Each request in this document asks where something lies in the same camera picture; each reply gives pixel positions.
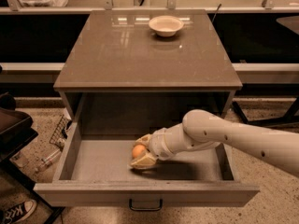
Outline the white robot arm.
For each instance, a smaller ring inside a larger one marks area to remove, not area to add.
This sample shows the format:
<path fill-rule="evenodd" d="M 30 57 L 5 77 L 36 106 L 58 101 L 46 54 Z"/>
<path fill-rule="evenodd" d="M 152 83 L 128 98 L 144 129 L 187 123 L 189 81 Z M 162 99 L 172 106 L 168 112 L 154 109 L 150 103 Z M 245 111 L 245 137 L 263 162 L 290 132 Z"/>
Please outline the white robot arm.
<path fill-rule="evenodd" d="M 299 176 L 298 133 L 231 122 L 200 109 L 188 112 L 180 124 L 137 139 L 135 144 L 145 149 L 131 166 L 149 169 L 181 152 L 211 149 L 220 143 Z"/>

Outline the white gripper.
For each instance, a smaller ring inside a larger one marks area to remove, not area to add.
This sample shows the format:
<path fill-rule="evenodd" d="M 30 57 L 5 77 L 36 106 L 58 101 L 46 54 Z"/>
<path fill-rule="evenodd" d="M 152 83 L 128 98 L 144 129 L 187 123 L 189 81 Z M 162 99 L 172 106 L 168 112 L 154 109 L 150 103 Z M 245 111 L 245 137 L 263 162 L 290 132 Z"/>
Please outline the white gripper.
<path fill-rule="evenodd" d="M 135 169 L 149 169 L 156 164 L 156 160 L 166 161 L 174 157 L 164 140 L 166 128 L 143 135 L 135 141 L 135 145 L 149 146 L 149 150 L 142 151 L 136 158 L 132 159 L 130 165 Z"/>

